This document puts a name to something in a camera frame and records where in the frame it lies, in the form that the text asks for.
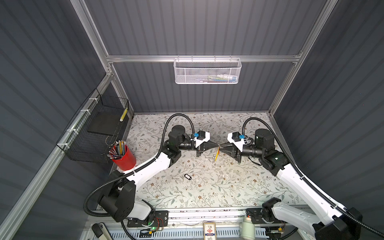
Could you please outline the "pale green bottle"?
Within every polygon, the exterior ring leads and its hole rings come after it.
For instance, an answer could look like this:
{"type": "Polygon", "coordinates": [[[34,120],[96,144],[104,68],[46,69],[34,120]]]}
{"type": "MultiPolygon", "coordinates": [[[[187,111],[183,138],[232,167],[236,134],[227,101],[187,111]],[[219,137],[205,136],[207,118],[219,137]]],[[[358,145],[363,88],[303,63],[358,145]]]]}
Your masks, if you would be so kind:
{"type": "Polygon", "coordinates": [[[240,224],[240,237],[243,240],[255,240],[255,225],[250,216],[245,216],[240,224]]]}

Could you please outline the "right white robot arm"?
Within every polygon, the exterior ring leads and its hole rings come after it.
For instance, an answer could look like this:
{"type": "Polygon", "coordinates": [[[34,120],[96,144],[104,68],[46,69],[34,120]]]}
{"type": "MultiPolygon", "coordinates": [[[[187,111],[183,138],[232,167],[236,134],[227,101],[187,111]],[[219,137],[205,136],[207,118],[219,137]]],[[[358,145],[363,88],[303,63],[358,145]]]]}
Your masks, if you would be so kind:
{"type": "Polygon", "coordinates": [[[288,157],[275,149],[275,137],[270,130],[258,129],[253,144],[245,135],[229,133],[222,152],[240,161],[243,156],[258,158],[273,176],[287,184],[311,208],[307,213],[271,198],[262,205],[259,216],[266,223],[282,221],[303,230],[317,240],[358,240],[361,236],[362,215],[355,208],[345,210],[300,171],[288,157]]]}

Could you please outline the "red pencil cup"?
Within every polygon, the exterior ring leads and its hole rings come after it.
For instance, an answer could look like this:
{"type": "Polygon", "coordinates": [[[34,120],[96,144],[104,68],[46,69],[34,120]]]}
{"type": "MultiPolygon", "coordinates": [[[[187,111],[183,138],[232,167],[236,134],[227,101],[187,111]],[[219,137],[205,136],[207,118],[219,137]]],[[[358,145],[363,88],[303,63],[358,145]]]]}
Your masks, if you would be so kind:
{"type": "Polygon", "coordinates": [[[122,171],[128,171],[135,167],[137,160],[128,148],[125,141],[115,142],[108,150],[110,158],[122,171]]]}

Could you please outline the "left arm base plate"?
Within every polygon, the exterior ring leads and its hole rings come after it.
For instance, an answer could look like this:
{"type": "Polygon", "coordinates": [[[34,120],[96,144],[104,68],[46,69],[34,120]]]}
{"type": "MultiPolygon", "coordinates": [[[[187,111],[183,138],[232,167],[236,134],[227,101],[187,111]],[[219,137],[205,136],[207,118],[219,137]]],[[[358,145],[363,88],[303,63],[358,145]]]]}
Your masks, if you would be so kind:
{"type": "Polygon", "coordinates": [[[142,227],[167,227],[169,220],[169,211],[154,211],[145,220],[135,218],[128,219],[128,228],[142,228],[142,227]]]}

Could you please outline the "black key tag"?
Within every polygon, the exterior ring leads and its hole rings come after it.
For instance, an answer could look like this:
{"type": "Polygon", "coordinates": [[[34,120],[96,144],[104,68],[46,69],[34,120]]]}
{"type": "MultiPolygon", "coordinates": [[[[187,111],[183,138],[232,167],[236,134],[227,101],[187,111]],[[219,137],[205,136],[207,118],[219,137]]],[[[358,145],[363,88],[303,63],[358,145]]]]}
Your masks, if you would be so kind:
{"type": "Polygon", "coordinates": [[[192,179],[192,177],[191,177],[190,175],[188,175],[188,174],[185,174],[184,177],[185,177],[187,180],[189,180],[189,181],[192,179]]]}

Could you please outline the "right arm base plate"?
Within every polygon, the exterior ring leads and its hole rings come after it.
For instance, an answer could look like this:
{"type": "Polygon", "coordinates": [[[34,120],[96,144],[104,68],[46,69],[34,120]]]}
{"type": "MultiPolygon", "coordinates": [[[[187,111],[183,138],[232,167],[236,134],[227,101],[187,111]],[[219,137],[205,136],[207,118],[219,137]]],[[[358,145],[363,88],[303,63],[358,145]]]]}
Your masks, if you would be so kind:
{"type": "Polygon", "coordinates": [[[281,224],[285,222],[272,216],[272,213],[264,213],[263,208],[247,208],[246,216],[250,217],[253,224],[281,224]]]}

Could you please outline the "small card box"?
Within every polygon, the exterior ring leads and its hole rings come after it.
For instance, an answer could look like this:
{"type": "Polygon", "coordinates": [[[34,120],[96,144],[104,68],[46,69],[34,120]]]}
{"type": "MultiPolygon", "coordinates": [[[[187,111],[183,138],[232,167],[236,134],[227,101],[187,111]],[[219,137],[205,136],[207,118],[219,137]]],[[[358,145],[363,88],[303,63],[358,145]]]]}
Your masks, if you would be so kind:
{"type": "Polygon", "coordinates": [[[204,240],[217,240],[216,224],[214,222],[203,223],[204,240]]]}

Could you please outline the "yellow marker in basket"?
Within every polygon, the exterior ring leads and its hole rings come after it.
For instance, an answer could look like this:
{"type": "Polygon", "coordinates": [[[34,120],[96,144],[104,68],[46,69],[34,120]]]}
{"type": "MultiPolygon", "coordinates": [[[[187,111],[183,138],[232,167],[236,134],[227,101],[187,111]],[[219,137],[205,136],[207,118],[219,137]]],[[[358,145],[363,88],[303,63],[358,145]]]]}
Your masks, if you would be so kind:
{"type": "Polygon", "coordinates": [[[128,108],[125,108],[124,111],[123,111],[123,113],[122,113],[122,115],[121,115],[121,117],[120,117],[120,122],[123,122],[123,121],[124,121],[124,119],[125,119],[127,113],[128,113],[128,108]]]}

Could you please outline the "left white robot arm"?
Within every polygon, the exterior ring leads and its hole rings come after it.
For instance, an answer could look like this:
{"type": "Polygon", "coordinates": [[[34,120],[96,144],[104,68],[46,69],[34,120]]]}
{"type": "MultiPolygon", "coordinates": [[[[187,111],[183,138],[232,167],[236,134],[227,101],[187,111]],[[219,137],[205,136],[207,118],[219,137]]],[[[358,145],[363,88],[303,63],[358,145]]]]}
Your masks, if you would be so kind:
{"type": "Polygon", "coordinates": [[[211,141],[209,132],[198,131],[189,136],[181,125],[174,126],[168,137],[158,157],[153,157],[130,172],[124,172],[124,179],[103,187],[98,199],[99,205],[116,222],[138,219],[152,223],[155,208],[145,200],[136,200],[140,187],[159,172],[174,165],[182,156],[182,150],[196,151],[199,157],[203,152],[219,146],[211,141]]]}

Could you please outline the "white mesh wall basket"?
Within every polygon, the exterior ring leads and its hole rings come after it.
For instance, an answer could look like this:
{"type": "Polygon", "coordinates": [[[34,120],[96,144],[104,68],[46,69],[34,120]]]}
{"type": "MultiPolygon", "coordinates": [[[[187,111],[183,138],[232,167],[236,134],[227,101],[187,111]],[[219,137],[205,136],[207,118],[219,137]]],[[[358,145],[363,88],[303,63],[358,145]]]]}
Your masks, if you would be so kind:
{"type": "Polygon", "coordinates": [[[242,62],[234,58],[176,58],[173,67],[179,85],[235,85],[242,62]]]}

